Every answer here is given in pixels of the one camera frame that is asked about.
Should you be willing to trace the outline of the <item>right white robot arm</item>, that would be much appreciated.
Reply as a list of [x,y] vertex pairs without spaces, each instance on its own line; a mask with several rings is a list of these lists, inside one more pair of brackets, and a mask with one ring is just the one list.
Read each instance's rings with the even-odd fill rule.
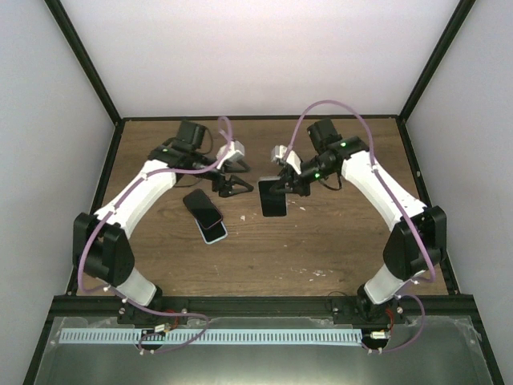
[[434,267],[446,259],[446,214],[438,206],[427,206],[392,178],[375,160],[370,142],[357,136],[343,138],[330,119],[317,121],[307,132],[317,154],[302,160],[294,150],[275,146],[271,160],[282,170],[269,191],[307,197],[313,182],[336,175],[375,207],[390,236],[382,267],[357,290],[356,312],[363,322],[376,322],[385,313],[384,304],[407,284],[434,280]]

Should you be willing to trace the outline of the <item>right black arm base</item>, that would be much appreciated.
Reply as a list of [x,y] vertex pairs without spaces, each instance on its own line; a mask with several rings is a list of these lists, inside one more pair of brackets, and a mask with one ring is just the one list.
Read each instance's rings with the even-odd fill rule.
[[375,305],[357,296],[335,296],[327,299],[327,308],[338,323],[352,325],[385,325],[401,322],[389,303]]

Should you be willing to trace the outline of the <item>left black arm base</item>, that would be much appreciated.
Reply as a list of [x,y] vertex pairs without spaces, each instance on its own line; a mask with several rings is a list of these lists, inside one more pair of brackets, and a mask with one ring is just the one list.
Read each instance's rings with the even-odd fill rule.
[[162,323],[184,324],[184,321],[176,321],[176,317],[170,314],[186,314],[189,299],[186,297],[164,296],[152,301],[149,305],[135,306],[129,300],[116,299],[119,303],[118,321],[122,324],[133,324],[137,326],[153,326]]

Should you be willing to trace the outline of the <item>black phone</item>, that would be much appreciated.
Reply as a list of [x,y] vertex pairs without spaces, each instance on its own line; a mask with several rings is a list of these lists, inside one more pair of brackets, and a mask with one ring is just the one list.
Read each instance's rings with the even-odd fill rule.
[[257,182],[264,217],[285,217],[288,213],[286,195],[271,192],[271,188],[279,181],[279,177],[263,177]]

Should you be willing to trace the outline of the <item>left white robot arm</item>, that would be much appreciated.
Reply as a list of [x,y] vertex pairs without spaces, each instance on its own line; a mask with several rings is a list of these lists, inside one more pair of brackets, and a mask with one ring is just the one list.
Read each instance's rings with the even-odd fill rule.
[[206,127],[181,122],[176,136],[153,149],[142,168],[109,203],[92,214],[80,213],[73,224],[73,263],[77,284],[84,294],[94,290],[84,285],[88,275],[99,280],[99,290],[111,291],[135,307],[147,324],[165,315],[162,291],[135,267],[130,237],[147,211],[185,175],[210,180],[220,197],[249,193],[253,187],[238,177],[234,164],[242,164],[244,145],[233,137],[232,122],[218,119],[225,144],[215,157],[198,151]]

